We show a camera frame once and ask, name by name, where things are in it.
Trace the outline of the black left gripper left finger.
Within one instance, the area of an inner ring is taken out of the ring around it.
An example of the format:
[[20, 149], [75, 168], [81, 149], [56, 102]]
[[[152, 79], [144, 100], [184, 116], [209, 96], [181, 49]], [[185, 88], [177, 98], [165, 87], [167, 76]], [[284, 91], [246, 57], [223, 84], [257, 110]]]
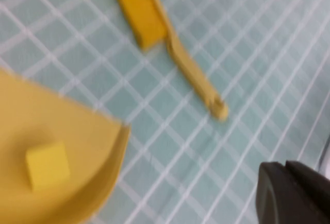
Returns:
[[260, 164], [255, 204], [259, 223], [329, 223], [329, 201], [313, 199], [286, 164]]

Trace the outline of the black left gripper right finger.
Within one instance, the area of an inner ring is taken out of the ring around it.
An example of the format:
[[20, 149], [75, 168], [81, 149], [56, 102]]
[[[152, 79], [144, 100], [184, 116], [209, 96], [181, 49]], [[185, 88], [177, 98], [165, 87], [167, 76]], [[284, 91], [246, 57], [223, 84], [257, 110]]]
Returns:
[[328, 178], [299, 161], [287, 161], [286, 168], [313, 199], [329, 201]]

